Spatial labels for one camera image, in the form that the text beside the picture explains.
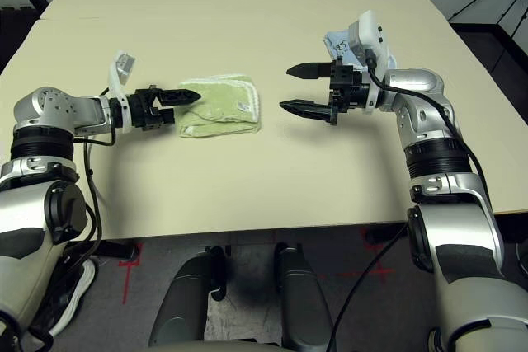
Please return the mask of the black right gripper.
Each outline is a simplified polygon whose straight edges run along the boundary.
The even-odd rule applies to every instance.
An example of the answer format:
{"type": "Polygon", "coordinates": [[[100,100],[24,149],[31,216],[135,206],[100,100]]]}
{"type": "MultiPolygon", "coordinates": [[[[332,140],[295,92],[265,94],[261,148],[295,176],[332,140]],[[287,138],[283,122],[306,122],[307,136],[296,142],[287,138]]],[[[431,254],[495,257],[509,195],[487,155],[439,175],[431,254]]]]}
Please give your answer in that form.
{"type": "Polygon", "coordinates": [[[330,78],[328,105],[307,100],[288,100],[279,103],[280,108],[302,118],[328,120],[337,124],[340,113],[349,109],[365,108],[369,88],[362,82],[362,73],[353,65],[345,65],[342,56],[331,63],[300,63],[286,70],[286,74],[300,79],[330,78]]]}

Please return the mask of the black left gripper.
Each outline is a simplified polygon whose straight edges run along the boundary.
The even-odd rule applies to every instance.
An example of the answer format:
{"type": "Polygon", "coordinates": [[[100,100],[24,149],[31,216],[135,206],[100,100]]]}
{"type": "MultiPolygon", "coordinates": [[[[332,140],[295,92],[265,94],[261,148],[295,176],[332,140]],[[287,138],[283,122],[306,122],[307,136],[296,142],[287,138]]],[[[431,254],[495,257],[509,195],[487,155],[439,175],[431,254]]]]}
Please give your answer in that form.
{"type": "Polygon", "coordinates": [[[160,129],[166,124],[174,124],[174,106],[195,103],[201,94],[189,89],[163,90],[155,85],[138,89],[127,96],[131,123],[143,131],[160,129]]]}

